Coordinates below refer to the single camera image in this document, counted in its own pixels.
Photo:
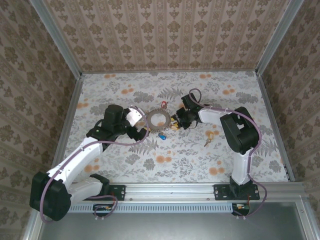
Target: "metal gear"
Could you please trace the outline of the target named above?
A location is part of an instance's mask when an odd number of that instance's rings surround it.
[[[162,114],[165,117],[165,123],[161,126],[155,126],[152,124],[151,122],[151,118],[153,115],[155,114]],[[171,123],[171,116],[170,114],[163,108],[157,108],[154,110],[151,110],[149,113],[147,113],[146,115],[146,121],[149,125],[150,131],[151,132],[158,132],[158,131],[163,131],[166,130],[170,127],[170,123]]]

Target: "patterned floor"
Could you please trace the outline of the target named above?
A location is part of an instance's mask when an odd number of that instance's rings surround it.
[[[183,106],[181,97],[190,89],[202,91],[202,103],[236,109],[244,106],[262,132],[262,145],[254,155],[251,175],[261,182],[287,182],[282,159],[262,94],[252,71],[161,72],[84,74],[84,84],[73,120],[65,155],[70,154],[109,104],[135,105],[145,112],[167,101],[170,114]],[[204,147],[208,134],[213,141]],[[113,183],[210,183],[228,182],[233,170],[233,151],[220,123],[199,124],[195,129],[166,130],[166,140],[150,134],[136,146],[110,146],[87,165],[77,181],[99,173]],[[130,143],[127,136],[119,142]]]

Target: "blue object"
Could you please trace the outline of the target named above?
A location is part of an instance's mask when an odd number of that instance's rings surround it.
[[[162,139],[162,140],[166,140],[167,137],[165,135],[161,135],[160,133],[158,134],[158,136]]]

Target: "wall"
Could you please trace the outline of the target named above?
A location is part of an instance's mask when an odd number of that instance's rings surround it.
[[[262,75],[297,181],[320,219],[320,1],[305,0]]]
[[[33,175],[47,171],[75,79],[27,0],[0,1],[0,239],[18,239]]]
[[[288,0],[45,0],[84,72],[254,69]]]

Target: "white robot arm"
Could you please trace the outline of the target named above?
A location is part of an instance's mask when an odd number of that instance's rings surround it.
[[[109,105],[105,110],[104,119],[96,123],[73,153],[47,173],[38,172],[33,177],[30,206],[39,211],[41,195],[51,178],[53,178],[53,181],[44,198],[43,212],[55,221],[62,219],[74,204],[91,196],[107,195],[109,180],[98,174],[93,174],[81,182],[73,182],[85,166],[109,146],[109,144],[97,141],[114,142],[118,136],[124,134],[136,141],[143,139],[146,130],[138,131],[135,127],[135,124],[141,118],[141,114],[132,107],[123,109],[119,105]],[[84,146],[93,142],[97,143],[84,148]]]
[[[221,111],[215,111],[208,108],[202,108],[199,112],[199,118],[202,123],[208,124],[218,124],[220,123],[220,118],[226,114]],[[238,184],[243,185],[250,181],[248,177],[248,156],[249,150],[245,154],[239,152],[234,153],[234,163],[233,171],[231,174],[232,179]]]
[[[229,193],[226,195],[229,194],[232,199],[248,198],[248,192],[255,189],[248,175],[249,154],[259,141],[259,134],[253,124],[238,114],[216,111],[198,105],[193,93],[181,99],[186,109],[182,107],[172,116],[179,128],[187,129],[193,121],[218,125],[221,123],[225,138],[234,151],[233,172],[228,187]],[[234,111],[252,119],[245,107],[239,107]]]

